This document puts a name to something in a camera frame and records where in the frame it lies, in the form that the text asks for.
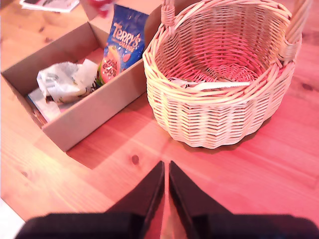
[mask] paper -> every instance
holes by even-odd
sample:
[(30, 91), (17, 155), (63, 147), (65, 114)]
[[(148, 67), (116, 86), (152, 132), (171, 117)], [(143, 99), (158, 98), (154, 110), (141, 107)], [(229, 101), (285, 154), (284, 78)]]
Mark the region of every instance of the paper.
[(23, 9), (54, 12), (70, 12), (79, 0), (20, 0)]
[(250, 82), (205, 82), (205, 81), (191, 82), (185, 79), (179, 79), (175, 77), (170, 77), (168, 80), (170, 82), (174, 82), (175, 84), (177, 84), (178, 86), (182, 88), (189, 87), (197, 91), (250, 85)]
[(47, 122), (54, 120), (62, 112), (66, 111), (68, 108), (76, 103), (73, 102), (61, 105), (58, 105), (56, 102), (53, 101), (47, 103), (40, 88), (32, 91), (28, 96)]

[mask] snack bag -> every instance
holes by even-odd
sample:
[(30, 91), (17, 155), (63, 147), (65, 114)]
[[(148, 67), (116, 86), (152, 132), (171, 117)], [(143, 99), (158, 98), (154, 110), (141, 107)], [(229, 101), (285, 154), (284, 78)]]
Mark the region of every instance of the snack bag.
[(141, 59), (147, 14), (114, 5), (110, 35), (98, 68), (97, 84), (103, 85)]

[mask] basket handle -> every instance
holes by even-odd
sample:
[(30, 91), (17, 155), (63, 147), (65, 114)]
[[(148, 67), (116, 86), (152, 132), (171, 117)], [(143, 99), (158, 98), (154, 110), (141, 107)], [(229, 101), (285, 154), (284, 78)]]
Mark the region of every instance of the basket handle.
[[(161, 6), (161, 22), (166, 27), (174, 26), (175, 5), (174, 0), (163, 0)], [(278, 59), (286, 65), (294, 60), (300, 45), (301, 33), (309, 14), (312, 0), (295, 0), (295, 9), (290, 25), (285, 34), (285, 40), (278, 51)]]
[(160, 19), (166, 27), (173, 26), (175, 20), (174, 0), (163, 0), (161, 5)]
[(295, 9), (290, 20), (285, 34), (285, 40), (282, 43), (278, 59), (286, 65), (291, 60), (294, 60), (300, 46), (301, 34), (305, 26), (312, 0), (295, 0)]

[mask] wood grain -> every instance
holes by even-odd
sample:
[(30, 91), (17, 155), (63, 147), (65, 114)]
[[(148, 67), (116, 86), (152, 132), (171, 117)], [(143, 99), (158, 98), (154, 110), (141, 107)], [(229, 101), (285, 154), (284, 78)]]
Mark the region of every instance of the wood grain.
[[(292, 2), (280, 2), (292, 9)], [(22, 10), (17, 0), (0, 13), (2, 69), (87, 20), (81, 6), (56, 14)], [(319, 226), (318, 14), (314, 1), (278, 111), (240, 143), (215, 150), (173, 141), (156, 123), (144, 94), (63, 153), (1, 78), (1, 197), (24, 220), (49, 212), (102, 212), (159, 160), (166, 168), (174, 160), (233, 213), (292, 214)], [(167, 188), (162, 204), (161, 237), (185, 238)]]

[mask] black object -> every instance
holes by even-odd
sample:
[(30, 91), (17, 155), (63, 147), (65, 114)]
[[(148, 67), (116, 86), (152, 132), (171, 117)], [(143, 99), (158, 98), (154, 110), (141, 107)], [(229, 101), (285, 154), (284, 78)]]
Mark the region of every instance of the black object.
[(234, 215), (173, 161), (169, 191), (189, 239), (319, 239), (313, 222), (290, 215)]
[(164, 193), (164, 163), (107, 212), (49, 214), (25, 223), (16, 239), (142, 239)]

